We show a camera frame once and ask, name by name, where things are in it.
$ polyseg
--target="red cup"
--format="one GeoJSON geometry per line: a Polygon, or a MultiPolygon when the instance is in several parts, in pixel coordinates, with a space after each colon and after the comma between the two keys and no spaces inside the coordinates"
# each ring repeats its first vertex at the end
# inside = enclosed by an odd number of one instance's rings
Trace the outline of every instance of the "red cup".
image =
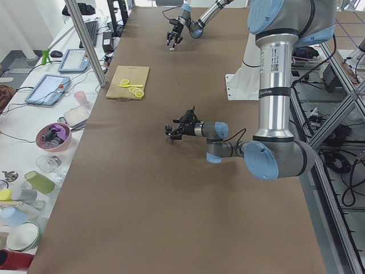
{"type": "Polygon", "coordinates": [[[28,270],[33,258],[32,254],[2,249],[0,250],[0,269],[28,270]]]}

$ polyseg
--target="keyboard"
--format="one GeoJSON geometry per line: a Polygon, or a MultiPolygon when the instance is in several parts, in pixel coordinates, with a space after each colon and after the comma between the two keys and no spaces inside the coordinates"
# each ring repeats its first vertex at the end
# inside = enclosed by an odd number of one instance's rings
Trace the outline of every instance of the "keyboard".
{"type": "MultiPolygon", "coordinates": [[[[98,39],[99,23],[97,21],[85,22],[85,27],[86,27],[87,31],[89,32],[92,45],[95,47],[96,40],[98,39]]],[[[81,41],[80,41],[79,48],[80,49],[84,48],[81,41]]]]}

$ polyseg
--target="label sticker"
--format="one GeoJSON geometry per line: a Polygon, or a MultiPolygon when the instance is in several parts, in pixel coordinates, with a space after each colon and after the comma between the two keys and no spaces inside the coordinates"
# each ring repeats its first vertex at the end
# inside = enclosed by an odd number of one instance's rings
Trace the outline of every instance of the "label sticker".
{"type": "Polygon", "coordinates": [[[284,48],[269,47],[261,52],[260,72],[280,73],[284,71],[284,48]]]}
{"type": "Polygon", "coordinates": [[[261,51],[260,54],[260,73],[264,71],[265,68],[265,52],[261,51]]]}

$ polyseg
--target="blue joint cap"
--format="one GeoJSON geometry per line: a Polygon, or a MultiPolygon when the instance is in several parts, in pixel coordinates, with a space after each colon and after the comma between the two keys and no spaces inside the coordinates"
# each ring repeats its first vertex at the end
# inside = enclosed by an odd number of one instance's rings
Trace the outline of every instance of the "blue joint cap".
{"type": "Polygon", "coordinates": [[[191,5],[189,5],[189,4],[182,4],[181,8],[182,8],[183,10],[188,11],[188,12],[192,11],[192,7],[191,7],[191,5]]]}
{"type": "Polygon", "coordinates": [[[208,161],[208,163],[211,163],[211,164],[222,163],[222,158],[215,156],[213,154],[210,154],[210,153],[206,153],[206,160],[208,161]]]}
{"type": "Polygon", "coordinates": [[[194,38],[199,38],[203,33],[203,30],[196,30],[194,31],[193,33],[191,33],[191,35],[194,37],[194,38]]]}
{"type": "Polygon", "coordinates": [[[262,143],[251,141],[245,149],[245,161],[249,171],[260,180],[275,180],[279,168],[273,153],[262,143]]]}
{"type": "Polygon", "coordinates": [[[319,43],[323,43],[328,41],[333,36],[335,31],[335,26],[328,27],[324,30],[321,30],[317,33],[312,33],[308,36],[300,38],[295,44],[294,47],[304,47],[311,46],[319,43]]]}
{"type": "Polygon", "coordinates": [[[284,0],[255,0],[251,2],[248,27],[252,34],[264,32],[279,14],[284,0]]]}
{"type": "Polygon", "coordinates": [[[224,122],[216,122],[216,133],[221,139],[225,139],[228,136],[228,125],[224,122]]]}

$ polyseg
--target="wooden cutting board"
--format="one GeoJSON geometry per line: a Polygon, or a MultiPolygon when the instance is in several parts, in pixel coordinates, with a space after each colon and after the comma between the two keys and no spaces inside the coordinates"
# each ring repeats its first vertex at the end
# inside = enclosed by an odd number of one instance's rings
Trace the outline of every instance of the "wooden cutting board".
{"type": "Polygon", "coordinates": [[[143,97],[135,97],[133,93],[129,91],[128,87],[120,87],[119,83],[122,79],[129,79],[130,84],[142,84],[140,89],[145,92],[145,85],[149,73],[149,67],[137,67],[137,66],[118,66],[112,82],[110,83],[106,97],[108,99],[133,99],[142,100],[143,97]]]}

